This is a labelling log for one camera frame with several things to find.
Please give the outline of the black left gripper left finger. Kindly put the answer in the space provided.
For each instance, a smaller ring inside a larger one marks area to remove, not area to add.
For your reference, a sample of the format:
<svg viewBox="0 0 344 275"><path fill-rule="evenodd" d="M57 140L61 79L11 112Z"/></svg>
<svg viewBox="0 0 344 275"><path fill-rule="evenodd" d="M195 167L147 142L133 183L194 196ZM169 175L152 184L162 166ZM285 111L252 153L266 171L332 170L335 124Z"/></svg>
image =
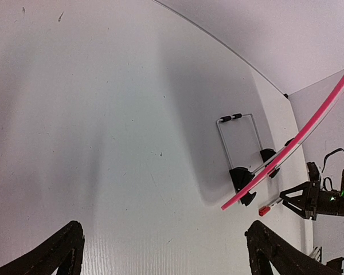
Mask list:
<svg viewBox="0 0 344 275"><path fill-rule="evenodd" d="M0 274L80 274L84 232L70 221L28 253L0 267Z"/></svg>

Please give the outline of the whiteboard marker pen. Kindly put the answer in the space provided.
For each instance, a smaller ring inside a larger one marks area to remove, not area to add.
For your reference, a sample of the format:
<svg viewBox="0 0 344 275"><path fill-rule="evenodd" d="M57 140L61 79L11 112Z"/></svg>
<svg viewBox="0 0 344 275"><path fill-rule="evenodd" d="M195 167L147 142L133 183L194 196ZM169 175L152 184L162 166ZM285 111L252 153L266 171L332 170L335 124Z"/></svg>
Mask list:
<svg viewBox="0 0 344 275"><path fill-rule="evenodd" d="M277 206L278 204L280 204L282 201L281 198L278 198L277 200L273 201L271 204L269 205L266 205L266 206L269 206L271 209L273 209L275 206Z"/></svg>

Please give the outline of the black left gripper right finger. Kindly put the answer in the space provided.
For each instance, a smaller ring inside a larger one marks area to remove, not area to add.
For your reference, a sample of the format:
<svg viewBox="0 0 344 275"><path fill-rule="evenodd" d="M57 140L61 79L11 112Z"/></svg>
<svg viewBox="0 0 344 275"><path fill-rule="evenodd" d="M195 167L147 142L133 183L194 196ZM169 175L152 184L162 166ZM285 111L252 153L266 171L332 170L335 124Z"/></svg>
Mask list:
<svg viewBox="0 0 344 275"><path fill-rule="evenodd" d="M341 274L294 248L261 221L245 232L252 274Z"/></svg>

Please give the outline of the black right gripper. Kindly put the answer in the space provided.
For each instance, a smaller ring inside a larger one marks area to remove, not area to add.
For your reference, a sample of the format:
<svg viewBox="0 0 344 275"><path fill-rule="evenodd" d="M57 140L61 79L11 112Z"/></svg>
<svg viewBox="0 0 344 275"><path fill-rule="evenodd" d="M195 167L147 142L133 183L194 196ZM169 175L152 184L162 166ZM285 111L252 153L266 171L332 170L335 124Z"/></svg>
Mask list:
<svg viewBox="0 0 344 275"><path fill-rule="evenodd" d="M344 169L341 189L326 191L320 183L304 182L280 193L283 205L303 219L316 221L317 215L344 217Z"/></svg>

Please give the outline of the pink framed whiteboard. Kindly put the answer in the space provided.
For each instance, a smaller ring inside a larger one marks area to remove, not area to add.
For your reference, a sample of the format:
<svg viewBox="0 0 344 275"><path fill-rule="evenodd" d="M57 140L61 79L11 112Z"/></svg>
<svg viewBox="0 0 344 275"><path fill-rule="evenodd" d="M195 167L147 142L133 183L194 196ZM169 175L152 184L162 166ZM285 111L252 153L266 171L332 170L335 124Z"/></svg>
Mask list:
<svg viewBox="0 0 344 275"><path fill-rule="evenodd" d="M256 175L241 191L231 197L230 200L225 202L221 206L221 210L226 210L236 202L238 202L243 196L247 195L254 187L256 187L261 181L268 177L275 169L285 162L302 143L314 132L317 126L323 121L328 113L335 107L340 96L344 93L344 75L336 84L334 89L328 95L326 100L322 103L319 109L313 114L311 119L305 124L305 126L293 137L289 143L287 143L272 159L268 160L266 167Z"/></svg>

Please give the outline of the red marker cap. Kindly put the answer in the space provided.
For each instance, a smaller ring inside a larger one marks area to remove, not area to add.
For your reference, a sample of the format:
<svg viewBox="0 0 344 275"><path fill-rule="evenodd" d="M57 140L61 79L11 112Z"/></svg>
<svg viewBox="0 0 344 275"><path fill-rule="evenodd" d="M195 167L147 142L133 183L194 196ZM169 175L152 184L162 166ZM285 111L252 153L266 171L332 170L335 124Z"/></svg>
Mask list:
<svg viewBox="0 0 344 275"><path fill-rule="evenodd" d="M259 216L263 217L265 216L269 211L270 211L270 207L269 206L264 206L262 208L259 209Z"/></svg>

